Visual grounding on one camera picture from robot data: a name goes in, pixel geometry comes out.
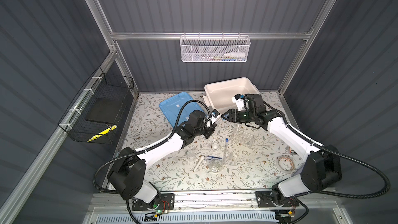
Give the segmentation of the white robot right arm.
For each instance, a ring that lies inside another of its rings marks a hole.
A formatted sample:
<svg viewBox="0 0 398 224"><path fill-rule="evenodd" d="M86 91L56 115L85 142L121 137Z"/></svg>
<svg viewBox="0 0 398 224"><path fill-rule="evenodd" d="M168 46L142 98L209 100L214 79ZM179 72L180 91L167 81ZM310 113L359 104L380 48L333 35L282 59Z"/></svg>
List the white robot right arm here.
<svg viewBox="0 0 398 224"><path fill-rule="evenodd" d="M272 187L271 199L274 205L282 206L289 198L303 193L320 192L342 179L341 163L337 149L324 146L288 123L286 116L265 103L260 94L236 94L231 98L236 105L221 117L222 119L263 128L280 138L304 161L304 165L288 179Z"/></svg>

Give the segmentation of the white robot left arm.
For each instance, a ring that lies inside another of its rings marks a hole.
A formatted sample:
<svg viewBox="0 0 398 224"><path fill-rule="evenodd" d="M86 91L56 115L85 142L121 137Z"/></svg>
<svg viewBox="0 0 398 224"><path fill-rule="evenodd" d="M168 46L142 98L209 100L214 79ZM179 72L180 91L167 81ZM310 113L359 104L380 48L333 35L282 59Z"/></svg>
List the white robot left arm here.
<svg viewBox="0 0 398 224"><path fill-rule="evenodd" d="M189 119L174 127L162 140L137 149L138 155L115 161L107 174L107 179L123 200L138 199L156 208L161 201L161 193L152 183L145 180L147 171L170 153L190 145L197 136L209 139L217 126L217 111L205 113L194 110Z"/></svg>

